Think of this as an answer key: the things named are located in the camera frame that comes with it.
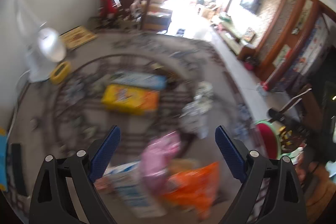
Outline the white desk lamp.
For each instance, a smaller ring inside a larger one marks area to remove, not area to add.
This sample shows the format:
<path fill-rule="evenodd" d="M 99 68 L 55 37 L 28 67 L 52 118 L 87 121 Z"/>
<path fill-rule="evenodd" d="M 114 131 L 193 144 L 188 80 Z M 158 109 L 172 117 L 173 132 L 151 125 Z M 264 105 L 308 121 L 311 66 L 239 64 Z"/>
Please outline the white desk lamp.
<path fill-rule="evenodd" d="M 40 20 L 24 0 L 14 0 L 14 12 L 18 32 L 25 45 L 29 81 L 46 81 L 66 57 L 66 47 L 60 40 L 59 33 L 47 26 L 46 21 Z"/>

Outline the yellow iced tea carton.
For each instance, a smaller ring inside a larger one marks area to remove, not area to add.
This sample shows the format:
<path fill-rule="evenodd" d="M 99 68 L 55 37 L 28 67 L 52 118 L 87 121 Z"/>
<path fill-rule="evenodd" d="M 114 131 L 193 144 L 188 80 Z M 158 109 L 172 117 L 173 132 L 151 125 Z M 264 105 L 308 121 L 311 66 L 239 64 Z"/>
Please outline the yellow iced tea carton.
<path fill-rule="evenodd" d="M 132 86 L 111 84 L 106 87 L 101 103 L 106 109 L 131 115 L 154 114 L 160 92 Z"/>

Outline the brown cigarette box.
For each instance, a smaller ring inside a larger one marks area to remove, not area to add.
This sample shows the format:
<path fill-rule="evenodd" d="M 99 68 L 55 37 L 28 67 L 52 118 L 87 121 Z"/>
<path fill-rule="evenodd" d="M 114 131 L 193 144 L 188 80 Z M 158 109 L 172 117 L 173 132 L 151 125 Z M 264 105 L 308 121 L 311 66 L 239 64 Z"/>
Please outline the brown cigarette box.
<path fill-rule="evenodd" d="M 182 79 L 175 71 L 159 63 L 153 64 L 153 70 L 157 75 L 165 76 L 168 83 L 179 82 Z"/>

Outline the yellow children's book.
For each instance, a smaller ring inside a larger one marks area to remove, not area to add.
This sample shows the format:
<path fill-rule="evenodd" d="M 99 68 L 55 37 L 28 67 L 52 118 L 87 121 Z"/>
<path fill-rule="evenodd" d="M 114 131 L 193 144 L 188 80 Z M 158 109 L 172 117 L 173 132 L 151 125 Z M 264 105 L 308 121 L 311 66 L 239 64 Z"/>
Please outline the yellow children's book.
<path fill-rule="evenodd" d="M 97 35 L 86 29 L 84 26 L 78 26 L 68 32 L 60 35 L 60 40 L 68 50 L 74 50 L 85 43 L 97 38 Z"/>

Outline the near carved wooden chair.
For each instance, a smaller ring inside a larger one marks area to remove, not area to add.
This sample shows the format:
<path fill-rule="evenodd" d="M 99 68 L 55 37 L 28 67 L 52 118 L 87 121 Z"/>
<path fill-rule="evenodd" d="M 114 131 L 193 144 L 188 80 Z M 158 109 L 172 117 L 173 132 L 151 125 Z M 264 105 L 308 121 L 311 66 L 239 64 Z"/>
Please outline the near carved wooden chair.
<path fill-rule="evenodd" d="M 280 134 L 285 132 L 285 126 L 279 122 L 271 120 L 268 116 L 271 123 L 276 122 L 281 125 L 278 138 L 282 154 L 292 153 L 299 147 L 303 148 L 310 145 L 317 139 L 316 135 L 322 130 L 322 110 L 315 99 L 311 84 L 306 84 L 296 96 L 292 97 L 280 110 L 277 111 L 296 119 L 310 129 L 310 134 L 306 139 L 294 138 L 282 140 Z"/>

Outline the wooden sofa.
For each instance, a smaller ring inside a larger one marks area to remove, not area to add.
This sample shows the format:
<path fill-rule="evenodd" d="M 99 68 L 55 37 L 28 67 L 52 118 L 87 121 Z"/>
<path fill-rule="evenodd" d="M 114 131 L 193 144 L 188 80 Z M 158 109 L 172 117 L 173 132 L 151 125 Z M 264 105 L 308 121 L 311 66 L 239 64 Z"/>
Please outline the wooden sofa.
<path fill-rule="evenodd" d="M 167 32 L 171 24 L 172 10 L 163 7 L 166 0 L 150 0 L 144 30 Z"/>

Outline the wall mounted television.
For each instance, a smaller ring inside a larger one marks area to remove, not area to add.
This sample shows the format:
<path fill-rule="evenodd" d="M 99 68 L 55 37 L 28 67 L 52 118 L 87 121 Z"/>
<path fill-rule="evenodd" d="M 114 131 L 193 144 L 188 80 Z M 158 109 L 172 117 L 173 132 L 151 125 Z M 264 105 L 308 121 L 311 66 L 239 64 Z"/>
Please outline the wall mounted television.
<path fill-rule="evenodd" d="M 257 14 L 260 10 L 263 0 L 241 0 L 240 6 L 252 14 Z"/>

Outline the tv cabinet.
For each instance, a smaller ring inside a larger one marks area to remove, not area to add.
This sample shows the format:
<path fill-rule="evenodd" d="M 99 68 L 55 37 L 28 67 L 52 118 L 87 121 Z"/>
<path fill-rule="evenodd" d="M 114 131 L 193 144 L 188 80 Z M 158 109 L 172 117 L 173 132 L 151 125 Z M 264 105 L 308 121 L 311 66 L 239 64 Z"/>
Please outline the tv cabinet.
<path fill-rule="evenodd" d="M 248 56 L 254 56 L 256 48 L 253 44 L 246 42 L 232 23 L 214 15 L 211 19 L 212 26 L 229 49 L 235 54 L 238 60 L 245 60 Z"/>

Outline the patterned tablecloth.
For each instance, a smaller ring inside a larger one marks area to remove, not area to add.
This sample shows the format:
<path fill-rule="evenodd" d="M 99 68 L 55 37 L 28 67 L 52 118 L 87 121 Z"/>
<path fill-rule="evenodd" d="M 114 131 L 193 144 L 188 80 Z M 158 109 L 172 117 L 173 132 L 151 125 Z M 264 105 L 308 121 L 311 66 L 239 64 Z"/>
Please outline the patterned tablecloth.
<path fill-rule="evenodd" d="M 181 135 L 180 157 L 194 159 L 202 166 L 218 162 L 220 188 L 206 218 L 206 223 L 218 223 L 240 182 L 231 176 L 215 143 L 215 128 L 223 126 L 230 134 L 241 133 L 246 145 L 253 146 L 252 118 L 236 84 L 244 69 L 221 38 L 214 31 L 186 38 L 103 32 L 68 53 L 67 59 L 71 74 L 62 83 L 31 84 L 27 72 L 22 72 L 12 88 L 19 104 L 9 143 L 17 145 L 23 181 L 17 185 L 17 174 L 8 170 L 9 191 L 5 196 L 20 219 L 29 220 L 31 194 L 45 156 L 73 155 L 115 125 L 121 129 L 121 142 L 112 165 L 137 160 L 151 139 L 171 131 Z M 154 114 L 129 115 L 104 107 L 101 99 L 109 76 L 117 71 L 156 74 L 155 63 L 167 66 L 182 79 L 168 83 L 161 91 Z M 214 97 L 207 115 L 209 134 L 199 139 L 180 128 L 179 117 L 202 81 L 212 84 Z"/>

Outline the broom and dustpan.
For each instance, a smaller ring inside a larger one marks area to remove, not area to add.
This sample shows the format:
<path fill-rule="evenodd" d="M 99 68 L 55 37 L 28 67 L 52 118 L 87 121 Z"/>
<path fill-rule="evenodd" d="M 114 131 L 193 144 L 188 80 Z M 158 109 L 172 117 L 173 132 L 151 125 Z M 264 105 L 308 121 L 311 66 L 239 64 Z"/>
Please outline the broom and dustpan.
<path fill-rule="evenodd" d="M 259 82 L 256 85 L 256 90 L 263 97 L 267 97 L 268 94 L 270 94 L 272 92 L 272 88 L 270 87 L 269 81 L 261 81 L 261 82 Z"/>

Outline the yellow tape dispenser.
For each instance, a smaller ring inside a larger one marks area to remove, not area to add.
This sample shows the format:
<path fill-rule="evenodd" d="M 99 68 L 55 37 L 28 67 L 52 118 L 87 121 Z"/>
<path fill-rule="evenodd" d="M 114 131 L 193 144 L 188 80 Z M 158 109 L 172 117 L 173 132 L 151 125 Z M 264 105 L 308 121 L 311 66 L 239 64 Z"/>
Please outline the yellow tape dispenser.
<path fill-rule="evenodd" d="M 50 75 L 50 81 L 54 85 L 58 85 L 61 82 L 63 82 L 66 77 L 70 74 L 71 72 L 71 64 L 69 61 L 64 61 L 60 63 L 51 73 Z"/>

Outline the green red trash bin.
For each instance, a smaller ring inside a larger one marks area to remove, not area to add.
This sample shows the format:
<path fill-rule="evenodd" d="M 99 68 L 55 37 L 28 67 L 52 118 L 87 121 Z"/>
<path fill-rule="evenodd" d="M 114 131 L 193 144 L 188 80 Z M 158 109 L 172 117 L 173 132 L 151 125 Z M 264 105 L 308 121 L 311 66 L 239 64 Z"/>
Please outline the green red trash bin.
<path fill-rule="evenodd" d="M 267 156 L 270 159 L 278 159 L 281 146 L 276 129 L 269 121 L 258 121 L 255 127 L 261 136 Z"/>

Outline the pink white package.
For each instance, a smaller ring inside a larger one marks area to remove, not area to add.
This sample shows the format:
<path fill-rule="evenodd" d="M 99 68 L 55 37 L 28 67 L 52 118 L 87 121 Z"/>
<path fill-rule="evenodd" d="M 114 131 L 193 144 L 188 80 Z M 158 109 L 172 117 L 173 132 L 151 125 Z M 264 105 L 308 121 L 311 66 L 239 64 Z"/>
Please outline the pink white package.
<path fill-rule="evenodd" d="M 142 183 L 139 161 L 106 168 L 94 182 L 98 191 L 116 193 L 137 218 L 158 218 L 166 215 L 163 206 Z"/>

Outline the pink plastic wrapper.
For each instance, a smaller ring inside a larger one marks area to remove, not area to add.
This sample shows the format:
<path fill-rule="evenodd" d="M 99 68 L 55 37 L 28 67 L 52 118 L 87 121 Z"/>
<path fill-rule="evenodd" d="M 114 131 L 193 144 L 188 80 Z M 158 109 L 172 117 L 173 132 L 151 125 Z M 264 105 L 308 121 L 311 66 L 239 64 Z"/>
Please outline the pink plastic wrapper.
<path fill-rule="evenodd" d="M 181 148 L 176 131 L 153 139 L 141 154 L 139 172 L 144 186 L 151 193 L 160 193 L 169 177 L 169 164 Z"/>

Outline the small black stool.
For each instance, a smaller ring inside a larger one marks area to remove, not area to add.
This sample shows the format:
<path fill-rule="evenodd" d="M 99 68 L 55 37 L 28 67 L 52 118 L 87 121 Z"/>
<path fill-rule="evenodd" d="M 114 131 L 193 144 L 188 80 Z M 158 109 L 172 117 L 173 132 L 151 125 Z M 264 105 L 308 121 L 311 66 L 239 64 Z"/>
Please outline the small black stool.
<path fill-rule="evenodd" d="M 183 37 L 184 34 L 185 34 L 185 29 L 180 28 L 177 30 L 176 36 Z"/>

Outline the blue white medicine box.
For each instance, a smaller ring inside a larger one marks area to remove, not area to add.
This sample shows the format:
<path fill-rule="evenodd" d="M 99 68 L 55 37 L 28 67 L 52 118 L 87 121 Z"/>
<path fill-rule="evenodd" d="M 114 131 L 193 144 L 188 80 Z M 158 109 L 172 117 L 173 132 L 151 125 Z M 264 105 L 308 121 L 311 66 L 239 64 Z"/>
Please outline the blue white medicine box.
<path fill-rule="evenodd" d="M 117 71 L 111 75 L 111 83 L 151 90 L 164 90 L 167 86 L 165 76 L 133 71 Z"/>

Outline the colourful framed picture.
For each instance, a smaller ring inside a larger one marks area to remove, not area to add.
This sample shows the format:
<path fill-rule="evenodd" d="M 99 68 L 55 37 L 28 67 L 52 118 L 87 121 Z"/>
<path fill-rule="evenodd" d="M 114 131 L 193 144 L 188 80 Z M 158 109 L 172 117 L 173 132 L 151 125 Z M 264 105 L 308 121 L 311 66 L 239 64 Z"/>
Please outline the colourful framed picture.
<path fill-rule="evenodd" d="M 242 39 L 247 43 L 251 43 L 255 36 L 256 32 L 254 32 L 252 28 L 247 28 L 245 34 L 242 36 Z"/>

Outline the red floor waste basket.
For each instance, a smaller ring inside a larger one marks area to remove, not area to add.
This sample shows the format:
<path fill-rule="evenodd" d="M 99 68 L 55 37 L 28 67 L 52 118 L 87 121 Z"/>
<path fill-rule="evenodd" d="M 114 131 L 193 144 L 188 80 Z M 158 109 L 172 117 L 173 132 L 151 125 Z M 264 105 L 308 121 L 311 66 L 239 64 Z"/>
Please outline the red floor waste basket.
<path fill-rule="evenodd" d="M 246 70 L 248 71 L 254 71 L 258 65 L 259 65 L 259 61 L 257 58 L 253 57 L 253 56 L 247 56 L 244 61 L 243 61 L 244 67 Z"/>

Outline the silver foil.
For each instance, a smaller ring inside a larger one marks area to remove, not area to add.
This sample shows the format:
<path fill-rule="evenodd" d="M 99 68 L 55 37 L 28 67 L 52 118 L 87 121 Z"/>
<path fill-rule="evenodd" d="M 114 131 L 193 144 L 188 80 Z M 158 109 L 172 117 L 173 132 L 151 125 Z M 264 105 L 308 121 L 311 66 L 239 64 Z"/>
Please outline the silver foil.
<path fill-rule="evenodd" d="M 186 104 L 179 117 L 180 128 L 204 139 L 209 133 L 208 112 L 213 107 L 213 86 L 207 81 L 198 83 L 193 101 Z"/>

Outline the orange plastic bag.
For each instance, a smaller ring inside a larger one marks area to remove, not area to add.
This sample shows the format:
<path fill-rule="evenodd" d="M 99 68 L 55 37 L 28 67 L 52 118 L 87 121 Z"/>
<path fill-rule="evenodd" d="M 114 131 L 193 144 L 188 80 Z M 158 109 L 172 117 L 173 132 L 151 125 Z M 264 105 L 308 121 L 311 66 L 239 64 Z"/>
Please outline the orange plastic bag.
<path fill-rule="evenodd" d="M 201 221 L 209 217 L 219 190 L 219 163 L 173 174 L 161 198 L 171 205 L 196 211 Z"/>

